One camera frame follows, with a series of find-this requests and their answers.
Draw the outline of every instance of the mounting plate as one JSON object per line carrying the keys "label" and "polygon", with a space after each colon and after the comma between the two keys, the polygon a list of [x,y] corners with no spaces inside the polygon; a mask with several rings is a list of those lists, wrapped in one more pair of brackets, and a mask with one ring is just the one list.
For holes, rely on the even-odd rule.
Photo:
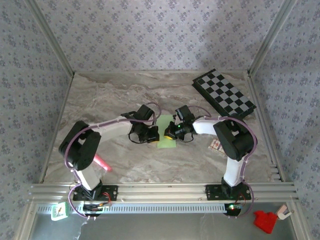
{"label": "mounting plate", "polygon": [[214,201],[214,200],[244,200],[243,196],[245,197],[245,200],[251,200],[251,193],[250,189],[247,185],[243,185],[241,189],[239,190],[239,193],[232,197],[227,197],[223,191],[222,191],[222,185],[221,184],[208,184],[205,186],[205,194],[206,199],[208,201]]}
{"label": "mounting plate", "polygon": [[[116,201],[118,196],[118,186],[117,185],[102,185],[101,187],[101,193],[107,192],[110,195],[111,201]],[[108,200],[108,197],[106,197],[103,194],[100,194],[97,196],[94,201],[102,201],[105,202]],[[78,186],[74,190],[73,194],[73,201],[92,201],[92,199],[88,198],[85,195],[84,190],[81,188],[81,186]]]}

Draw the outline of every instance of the white clip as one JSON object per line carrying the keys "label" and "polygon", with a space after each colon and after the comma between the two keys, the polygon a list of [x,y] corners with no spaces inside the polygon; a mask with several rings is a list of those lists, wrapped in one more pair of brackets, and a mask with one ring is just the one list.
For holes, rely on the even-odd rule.
{"label": "white clip", "polygon": [[287,214],[284,214],[284,212],[285,212],[287,209],[288,209],[288,207],[287,207],[285,204],[283,204],[283,205],[278,209],[278,211],[276,211],[276,215],[278,216],[279,219],[284,220],[284,219],[286,219],[287,217],[289,217],[289,216],[292,214],[291,211],[289,211]]}

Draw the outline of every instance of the pink highlighter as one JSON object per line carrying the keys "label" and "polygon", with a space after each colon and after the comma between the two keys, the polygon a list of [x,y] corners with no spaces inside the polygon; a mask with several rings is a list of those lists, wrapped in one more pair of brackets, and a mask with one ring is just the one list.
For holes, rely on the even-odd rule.
{"label": "pink highlighter", "polygon": [[94,155],[93,161],[107,172],[112,171],[112,167],[109,164],[107,164],[98,154]]}

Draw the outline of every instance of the checkerboard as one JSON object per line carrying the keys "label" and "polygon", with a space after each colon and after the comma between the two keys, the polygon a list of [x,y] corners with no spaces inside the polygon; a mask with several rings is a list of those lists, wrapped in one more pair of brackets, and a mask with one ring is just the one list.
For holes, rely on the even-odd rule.
{"label": "checkerboard", "polygon": [[223,117],[238,114],[244,118],[256,108],[246,96],[215,69],[194,79],[192,86]]}

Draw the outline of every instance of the red object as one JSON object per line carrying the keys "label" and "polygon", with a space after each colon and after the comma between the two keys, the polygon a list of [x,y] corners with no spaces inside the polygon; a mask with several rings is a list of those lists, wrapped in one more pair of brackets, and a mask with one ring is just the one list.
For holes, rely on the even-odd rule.
{"label": "red object", "polygon": [[98,154],[94,155],[93,161],[100,165],[107,172],[112,171],[112,167],[108,163],[106,163]]}
{"label": "red object", "polygon": [[255,220],[253,222],[258,228],[266,232],[267,234],[271,234],[272,230],[276,225],[276,221],[278,216],[273,212],[265,213],[264,211],[255,211]]}

